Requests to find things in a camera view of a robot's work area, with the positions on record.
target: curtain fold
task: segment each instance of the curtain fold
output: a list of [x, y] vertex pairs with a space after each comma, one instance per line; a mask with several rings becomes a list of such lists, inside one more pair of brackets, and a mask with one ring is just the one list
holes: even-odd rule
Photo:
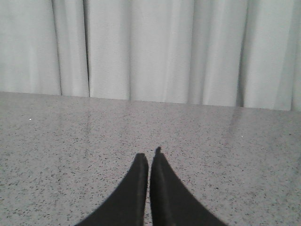
[[0, 2], [0, 90], [301, 110], [300, 0]]
[[0, 2], [0, 90], [61, 94], [51, 1]]
[[62, 95], [89, 96], [82, 0], [52, 0]]

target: gray curtain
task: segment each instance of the gray curtain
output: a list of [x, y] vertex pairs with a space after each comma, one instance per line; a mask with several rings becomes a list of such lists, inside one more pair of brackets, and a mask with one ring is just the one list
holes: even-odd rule
[[0, 91], [301, 110], [300, 0], [2, 0]]

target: speckled floor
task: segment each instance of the speckled floor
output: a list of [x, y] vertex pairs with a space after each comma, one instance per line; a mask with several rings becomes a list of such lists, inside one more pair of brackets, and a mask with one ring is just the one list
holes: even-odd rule
[[158, 145], [230, 226], [301, 225], [300, 112], [3, 92], [0, 224], [74, 225]]

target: gray floor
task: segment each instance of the gray floor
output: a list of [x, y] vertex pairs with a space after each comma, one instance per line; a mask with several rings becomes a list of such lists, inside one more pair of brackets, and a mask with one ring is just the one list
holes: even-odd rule
[[159, 145], [230, 226], [300, 225], [300, 112], [0, 92], [1, 225], [74, 225]]

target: white curtain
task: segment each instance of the white curtain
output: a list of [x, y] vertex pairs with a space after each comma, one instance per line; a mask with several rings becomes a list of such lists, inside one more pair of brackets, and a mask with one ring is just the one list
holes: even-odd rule
[[301, 1], [0, 0], [0, 91], [301, 110]]

